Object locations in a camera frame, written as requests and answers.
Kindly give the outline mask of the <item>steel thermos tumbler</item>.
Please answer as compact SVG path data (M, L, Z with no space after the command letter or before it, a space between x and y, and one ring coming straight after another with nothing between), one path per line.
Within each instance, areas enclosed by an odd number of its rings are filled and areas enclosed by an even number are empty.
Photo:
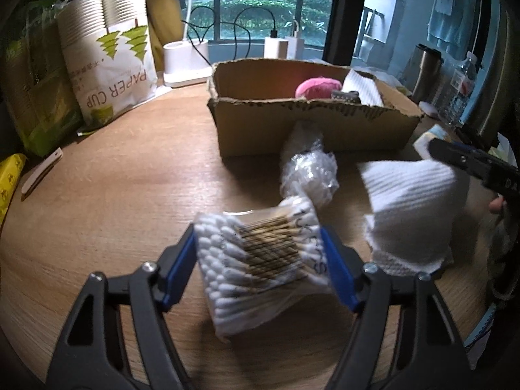
M443 59L442 53L424 44L416 46L419 51L419 72L411 94L411 100L419 104L426 101L436 82Z

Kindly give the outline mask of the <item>brown cardboard box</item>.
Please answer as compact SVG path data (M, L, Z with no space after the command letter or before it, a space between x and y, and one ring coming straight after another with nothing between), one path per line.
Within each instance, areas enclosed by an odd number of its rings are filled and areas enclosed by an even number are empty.
M208 108L216 125L223 158L281 151L293 126L314 123L328 151L398 150L405 146L423 115L397 89L375 81L380 106L339 99L298 99L295 91L310 78L343 81L344 66L251 58L219 62L208 80Z

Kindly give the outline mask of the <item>paper cup pack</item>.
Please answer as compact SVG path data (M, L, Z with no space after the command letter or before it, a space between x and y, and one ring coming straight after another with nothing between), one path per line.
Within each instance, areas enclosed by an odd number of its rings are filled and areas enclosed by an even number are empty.
M146 0L56 4L61 48L87 129L100 129L155 95Z

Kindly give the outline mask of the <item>pink plush toy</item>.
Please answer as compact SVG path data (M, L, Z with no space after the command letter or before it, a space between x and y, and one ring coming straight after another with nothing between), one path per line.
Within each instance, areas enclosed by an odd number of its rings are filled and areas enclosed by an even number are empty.
M333 91L340 91L342 83L334 78L309 78L295 90L296 99L330 99Z

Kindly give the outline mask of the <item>white waffle cloth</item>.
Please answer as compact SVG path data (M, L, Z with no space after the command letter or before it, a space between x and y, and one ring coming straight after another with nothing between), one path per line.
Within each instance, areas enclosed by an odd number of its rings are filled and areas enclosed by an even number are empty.
M371 206L364 231L371 261L397 277L450 265L452 226L466 203L469 175L433 159L358 168Z

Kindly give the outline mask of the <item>white desk lamp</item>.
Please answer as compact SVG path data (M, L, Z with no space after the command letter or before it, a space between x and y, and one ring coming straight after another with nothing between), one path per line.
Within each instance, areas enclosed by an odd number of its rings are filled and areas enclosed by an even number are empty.
M193 0L188 0L186 17L183 20L183 35L181 41L173 41L163 46L164 85L181 88L201 84L213 74L213 66L209 61L208 41L189 37L191 28L190 17Z

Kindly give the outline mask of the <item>cotton swab pack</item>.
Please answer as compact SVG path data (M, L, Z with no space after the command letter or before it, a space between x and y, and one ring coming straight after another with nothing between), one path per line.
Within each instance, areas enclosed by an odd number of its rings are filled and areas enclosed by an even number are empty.
M194 233L221 340L265 324L306 296L332 290L321 225L307 196L262 210L200 213Z

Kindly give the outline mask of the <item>white folding knife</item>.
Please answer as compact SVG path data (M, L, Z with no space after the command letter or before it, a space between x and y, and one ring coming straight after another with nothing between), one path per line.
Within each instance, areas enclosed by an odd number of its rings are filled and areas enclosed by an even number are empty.
M30 195L45 175L61 160L63 157L63 150L57 148L40 165L38 165L31 175L27 178L21 188L21 195L27 197Z

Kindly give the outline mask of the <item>white small case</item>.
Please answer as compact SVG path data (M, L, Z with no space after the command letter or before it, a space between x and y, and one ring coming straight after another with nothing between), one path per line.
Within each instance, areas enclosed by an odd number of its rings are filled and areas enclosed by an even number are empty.
M436 109L436 107L426 101L421 101L419 103L419 108L422 110L422 112L427 115L428 117L432 119L438 119L439 113Z

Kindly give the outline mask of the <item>grey dotted glove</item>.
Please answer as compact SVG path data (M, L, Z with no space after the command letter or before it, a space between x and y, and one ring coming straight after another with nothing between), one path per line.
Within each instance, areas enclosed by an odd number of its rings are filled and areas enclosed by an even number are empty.
M359 93L356 91L342 92L342 91L338 91L338 90L333 90L331 92L331 95L332 95L331 96L332 99L339 99L348 104L360 104L361 103Z

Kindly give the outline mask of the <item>white charger plug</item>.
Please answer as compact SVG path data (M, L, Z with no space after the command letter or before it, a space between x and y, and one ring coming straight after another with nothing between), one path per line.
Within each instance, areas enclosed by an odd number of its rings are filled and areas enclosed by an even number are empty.
M289 60L301 60L304 51L304 40L301 38L300 23L295 19L293 21L292 34L286 36L287 44L287 55L286 58Z

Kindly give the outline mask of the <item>clear bubble wrap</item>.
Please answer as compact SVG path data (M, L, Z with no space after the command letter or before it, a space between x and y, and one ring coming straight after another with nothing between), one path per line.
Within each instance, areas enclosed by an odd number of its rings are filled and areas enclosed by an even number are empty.
M307 121L295 123L280 153L280 195L305 195L321 209L339 188L337 173L334 154L324 150L321 129Z

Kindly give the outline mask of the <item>tissue pack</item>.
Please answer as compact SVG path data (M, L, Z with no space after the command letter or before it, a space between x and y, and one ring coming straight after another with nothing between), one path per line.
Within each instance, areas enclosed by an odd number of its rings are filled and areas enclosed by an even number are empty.
M414 150L416 150L422 159L431 159L428 147L430 142L434 139L440 139L450 143L452 142L449 133L441 125L433 125L426 132L422 133L421 136L412 144Z

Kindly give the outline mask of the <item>clear water bottle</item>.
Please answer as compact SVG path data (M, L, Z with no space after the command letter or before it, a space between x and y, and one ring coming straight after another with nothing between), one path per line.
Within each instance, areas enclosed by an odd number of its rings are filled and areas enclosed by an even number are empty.
M471 51L466 53L463 62L453 68L446 84L445 102L442 105L442 120L449 126L459 123L460 116L473 93L477 78L478 58Z

